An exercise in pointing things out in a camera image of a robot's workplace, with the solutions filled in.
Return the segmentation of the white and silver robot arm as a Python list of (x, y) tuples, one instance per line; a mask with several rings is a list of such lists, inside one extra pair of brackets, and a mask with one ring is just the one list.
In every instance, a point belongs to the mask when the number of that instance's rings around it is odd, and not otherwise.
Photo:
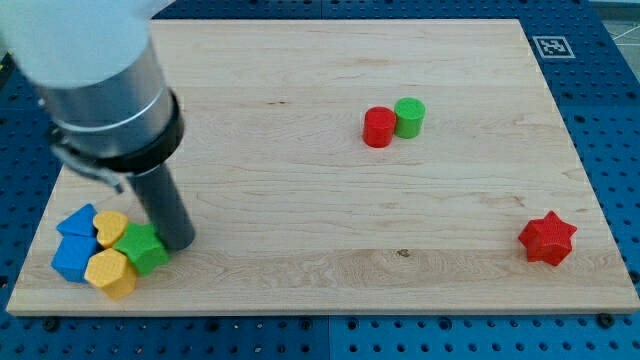
[(51, 116), (52, 152), (114, 189), (128, 179), (160, 240), (181, 250), (195, 230), (165, 162), (185, 124), (150, 34), (170, 3), (6, 0), (1, 39)]

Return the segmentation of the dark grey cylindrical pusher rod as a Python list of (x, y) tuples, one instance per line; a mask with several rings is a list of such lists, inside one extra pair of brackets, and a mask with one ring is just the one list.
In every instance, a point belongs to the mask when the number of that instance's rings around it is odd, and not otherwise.
[(195, 228), (168, 167), (160, 164), (127, 180), (164, 246), (170, 251), (189, 247)]

